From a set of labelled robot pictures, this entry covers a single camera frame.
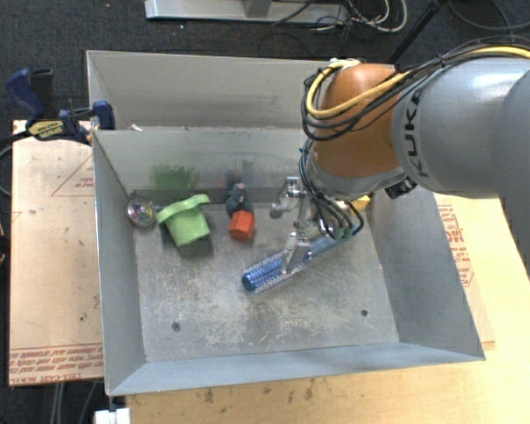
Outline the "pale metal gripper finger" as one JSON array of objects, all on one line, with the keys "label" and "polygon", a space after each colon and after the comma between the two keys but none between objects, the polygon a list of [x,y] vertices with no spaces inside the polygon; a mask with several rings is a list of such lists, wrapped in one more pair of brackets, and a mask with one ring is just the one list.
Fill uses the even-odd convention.
[{"label": "pale metal gripper finger", "polygon": [[288,276],[294,275],[308,256],[310,242],[308,240],[296,240],[291,244],[288,251]]},{"label": "pale metal gripper finger", "polygon": [[296,232],[291,232],[284,243],[282,256],[282,273],[288,275],[293,270],[293,257],[298,247],[298,237]]}]

